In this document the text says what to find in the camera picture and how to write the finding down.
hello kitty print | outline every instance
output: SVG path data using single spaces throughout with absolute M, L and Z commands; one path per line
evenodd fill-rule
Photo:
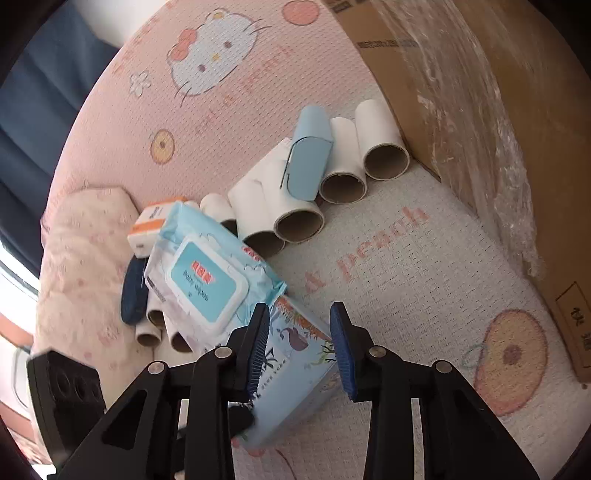
M 269 28 L 261 21 L 218 8 L 204 24 L 183 30 L 167 56 L 182 101 L 211 90 L 242 63 L 259 31 Z

toilet paper roll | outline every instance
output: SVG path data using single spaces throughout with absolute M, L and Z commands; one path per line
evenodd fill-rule
M 221 223 L 234 235 L 237 234 L 236 215 L 230 203 L 219 193 L 209 193 L 201 200 L 201 211 L 216 222 Z
M 287 160 L 275 160 L 266 165 L 262 191 L 275 234 L 286 242 L 299 243 L 320 232 L 324 215 L 314 202 L 294 198 L 286 183 L 281 185 L 286 163 Z
M 261 182 L 243 179 L 228 192 L 230 205 L 236 213 L 238 238 L 263 258 L 278 253 L 285 241 L 274 231 Z
M 367 175 L 376 180 L 389 180 L 406 171 L 410 156 L 385 102 L 361 102 L 355 109 L 355 127 Z
M 164 329 L 164 314 L 162 313 L 162 302 L 158 296 L 150 290 L 148 292 L 148 306 L 146 308 L 146 317 L 148 320 L 158 327 Z
M 177 352 L 181 353 L 189 353 L 191 352 L 191 347 L 185 341 L 185 339 L 181 336 L 178 332 L 178 328 L 176 328 L 174 322 L 168 318 L 166 314 L 163 315 L 164 318 L 164 326 L 166 328 L 166 335 L 168 336 L 168 341 L 170 342 L 170 346 L 176 350 Z
M 330 119 L 333 148 L 320 183 L 321 197 L 330 203 L 353 203 L 367 192 L 363 159 L 355 124 L 348 118 Z
M 135 341 L 143 346 L 158 346 L 162 341 L 162 331 L 144 317 L 135 324 Z
M 197 202 L 195 202 L 194 200 L 187 200 L 185 202 L 185 205 L 189 205 L 190 207 L 193 207 L 195 210 L 200 210 L 199 204 Z

paper towel roll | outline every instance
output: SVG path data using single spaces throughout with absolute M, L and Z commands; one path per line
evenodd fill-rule
M 153 325 L 159 329 L 164 329 L 164 314 L 162 313 L 162 302 L 158 296 L 150 290 L 148 292 L 148 306 L 146 307 L 146 317 Z
M 385 102 L 361 102 L 355 109 L 355 127 L 367 175 L 376 180 L 388 180 L 406 171 L 410 156 Z
M 228 200 L 219 193 L 209 193 L 201 200 L 201 211 L 216 222 L 221 223 L 234 235 L 238 233 L 236 228 L 236 215 Z
M 135 341 L 143 346 L 158 346 L 162 341 L 162 331 L 145 317 L 135 325 Z
M 185 205 L 189 205 L 190 207 L 193 207 L 195 210 L 200 210 L 199 204 L 197 202 L 195 202 L 194 200 L 187 200 L 185 202 Z
M 191 351 L 191 348 L 189 347 L 185 339 L 181 336 L 181 334 L 178 332 L 178 328 L 176 328 L 174 322 L 172 322 L 166 314 L 163 315 L 163 318 L 164 326 L 166 328 L 166 335 L 168 336 L 170 346 L 177 352 L 189 353 Z
M 262 172 L 262 191 L 273 221 L 275 234 L 286 242 L 299 243 L 314 236 L 324 226 L 324 215 L 314 202 L 298 200 L 281 180 L 287 160 L 269 162 Z
M 330 203 L 353 203 L 367 192 L 363 159 L 355 124 L 347 118 L 330 119 L 333 148 L 320 183 L 321 197 Z
M 242 179 L 228 192 L 228 199 L 236 213 L 240 240 L 263 258 L 283 249 L 285 241 L 275 234 L 261 182 Z

orange donut print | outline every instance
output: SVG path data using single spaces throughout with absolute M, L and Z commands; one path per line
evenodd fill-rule
M 158 130 L 150 144 L 150 155 L 158 165 L 168 163 L 174 154 L 174 137 L 168 130 Z
M 283 6 L 283 18 L 292 25 L 310 25 L 320 15 L 320 7 L 311 0 L 294 0 Z

red bow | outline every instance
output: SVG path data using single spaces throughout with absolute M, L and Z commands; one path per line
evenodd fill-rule
M 189 45 L 197 41 L 197 30 L 186 28 L 178 36 L 178 43 L 170 51 L 170 58 L 172 60 L 180 61 L 187 58 L 189 55 Z

